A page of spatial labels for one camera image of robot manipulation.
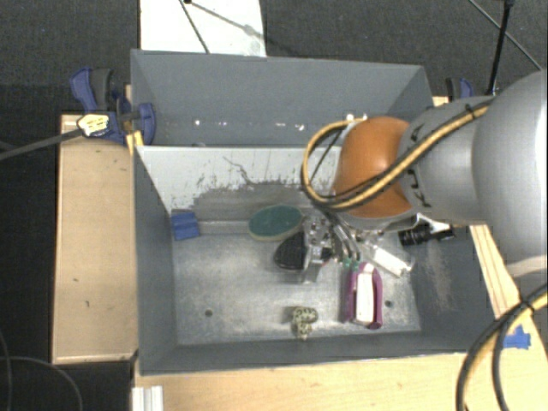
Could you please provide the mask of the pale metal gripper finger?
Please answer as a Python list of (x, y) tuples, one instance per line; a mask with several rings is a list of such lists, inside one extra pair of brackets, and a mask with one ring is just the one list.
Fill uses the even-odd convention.
[(330, 248), (330, 231), (323, 219), (305, 219), (303, 223), (304, 248), (321, 246)]
[(306, 248), (302, 260), (302, 271), (300, 274), (301, 283), (315, 283), (322, 268), (331, 260), (332, 249), (321, 246), (310, 246)]

